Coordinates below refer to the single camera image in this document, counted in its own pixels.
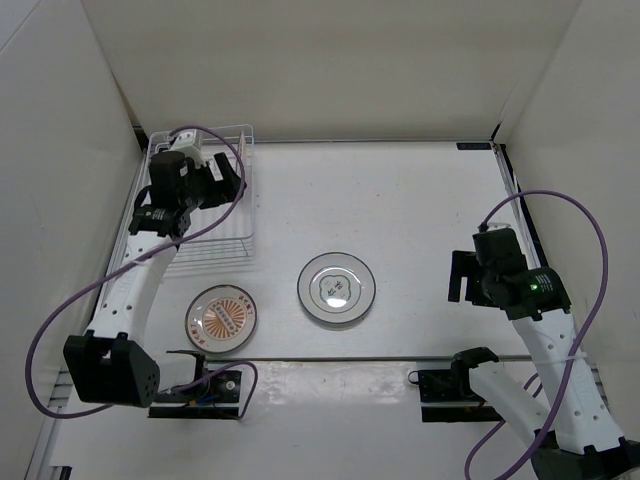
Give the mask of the orange patterned plate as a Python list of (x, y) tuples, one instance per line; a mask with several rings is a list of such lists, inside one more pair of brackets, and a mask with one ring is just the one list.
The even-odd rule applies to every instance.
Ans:
[(190, 303), (185, 332), (197, 349), (224, 355), (242, 348), (251, 339), (257, 320), (257, 305), (246, 290), (234, 285), (215, 285)]

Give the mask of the green rimmed white plate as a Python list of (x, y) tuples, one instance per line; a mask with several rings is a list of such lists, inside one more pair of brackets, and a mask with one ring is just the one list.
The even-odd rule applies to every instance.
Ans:
[(326, 252), (299, 273), (296, 293), (305, 315), (329, 329), (347, 329), (372, 309), (377, 284), (370, 267), (347, 252)]

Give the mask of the pink rimmed plate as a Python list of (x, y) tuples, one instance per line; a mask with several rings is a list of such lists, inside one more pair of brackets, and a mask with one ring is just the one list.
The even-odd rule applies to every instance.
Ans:
[(244, 132), (241, 132), (238, 138), (237, 152), (243, 163), (246, 162), (247, 144)]

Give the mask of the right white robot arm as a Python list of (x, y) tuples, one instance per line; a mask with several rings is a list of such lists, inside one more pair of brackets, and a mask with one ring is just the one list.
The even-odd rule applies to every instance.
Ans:
[(498, 368), (487, 347), (459, 352), (449, 387), (487, 401), (527, 448), (502, 478), (530, 464), (539, 479), (618, 479), (639, 468), (639, 444), (625, 437), (596, 386), (559, 276), (523, 262), (477, 260), (457, 251), (449, 299), (500, 309), (527, 347), (549, 404)]

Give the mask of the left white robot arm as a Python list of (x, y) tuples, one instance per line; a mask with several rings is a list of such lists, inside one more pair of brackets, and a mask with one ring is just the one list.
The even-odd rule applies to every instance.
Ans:
[[(198, 400), (210, 389), (211, 378), (230, 368), (251, 362), (236, 361), (216, 371), (205, 372), (201, 358), (186, 352), (189, 358), (168, 358), (161, 366), (143, 348), (148, 316), (162, 277), (181, 245), (214, 230), (231, 216), (247, 196), (248, 171), (239, 150), (229, 147), (235, 156), (232, 166), (226, 153), (216, 153), (213, 170), (199, 147), (180, 147), (151, 157), (151, 183), (136, 197), (128, 227), (125, 257), (131, 257), (111, 275), (78, 292), (79, 299), (103, 283), (115, 279), (102, 306), (83, 335), (67, 338), (63, 355), (76, 391), (83, 402), (103, 403), (96, 411), (111, 405), (147, 408), (157, 397), (181, 396)], [(213, 223), (191, 235), (194, 210), (206, 210), (229, 204)], [(305, 311), (316, 320), (342, 325), (363, 317), (373, 305), (376, 281), (371, 269), (357, 257), (329, 252), (308, 264), (310, 280), (302, 280), (298, 289)], [(220, 354), (246, 343), (255, 330), (257, 307), (253, 297), (232, 285), (206, 290), (193, 305), (201, 305), (202, 318), (195, 318), (194, 345), (203, 352)], [(201, 344), (208, 340), (231, 342), (218, 352)]]

